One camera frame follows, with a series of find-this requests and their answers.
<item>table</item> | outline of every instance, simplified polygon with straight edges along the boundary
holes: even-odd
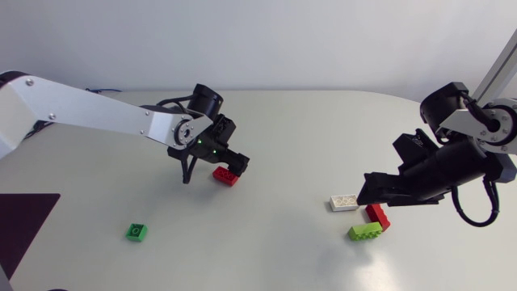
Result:
[[[189,92],[124,92],[142,105]],[[365,172],[397,173],[392,142],[429,128],[418,103],[359,91],[221,91],[251,158],[232,188],[199,161],[154,141],[56,124],[0,160],[0,192],[61,199],[18,266],[16,290],[487,290],[513,289],[517,183],[499,186],[501,214],[484,229],[440,205],[385,207],[392,226],[352,242],[364,208],[332,213],[330,196],[357,194]],[[460,187],[465,212],[486,219],[480,180]],[[124,233],[149,227],[144,242]]]

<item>black cable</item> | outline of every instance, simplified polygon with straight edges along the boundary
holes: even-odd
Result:
[[[194,99],[194,95],[190,95],[190,96],[186,96],[186,97],[178,97],[178,98],[165,99],[165,100],[162,100],[162,101],[156,103],[156,105],[157,106],[163,106],[163,105],[167,105],[169,103],[179,103],[179,102],[188,101],[188,100],[191,100],[191,99]]]
[[[33,135],[37,134],[38,132],[42,131],[43,129],[47,128],[52,124],[54,123],[49,121],[38,120],[32,127],[32,130],[29,133],[27,133],[27,135],[23,139],[26,140],[29,137],[32,137]]]
[[[187,110],[185,109],[185,107],[180,102],[174,102],[174,103],[176,103],[176,105],[178,105],[179,109],[181,109],[181,111],[183,113],[187,113]]]
[[[477,105],[477,100],[472,99],[467,93],[461,92],[461,96],[463,97],[463,103],[469,110],[470,114],[479,122],[483,123],[486,128],[491,132],[495,133],[499,130],[500,124],[497,120],[489,118],[484,112],[483,109]]]
[[[195,162],[197,162],[196,157],[192,157],[191,165],[188,166],[187,160],[181,160],[181,168],[183,170],[183,183],[189,183],[191,181],[192,172],[194,171]]]
[[[86,91],[90,91],[92,93],[101,93],[102,91],[113,91],[113,92],[122,92],[120,90],[117,90],[117,89],[90,89],[90,88],[86,88],[85,89]]]
[[[485,185],[486,194],[488,195],[490,199],[490,203],[492,204],[492,212],[490,214],[490,217],[484,221],[484,222],[476,222],[467,217],[467,215],[463,212],[463,209],[460,205],[460,199],[458,198],[458,187],[454,186],[452,187],[452,203],[454,204],[454,208],[456,208],[456,211],[460,214],[460,217],[469,223],[471,226],[476,227],[484,227],[492,224],[492,222],[495,221],[495,219],[499,215],[499,195],[498,195],[498,189],[495,186],[495,182],[489,181],[486,177],[483,179],[483,184]]]
[[[189,183],[191,181],[192,172],[194,171],[195,162],[197,162],[197,157],[192,157],[191,165],[188,167],[187,179],[183,176],[183,183]]]

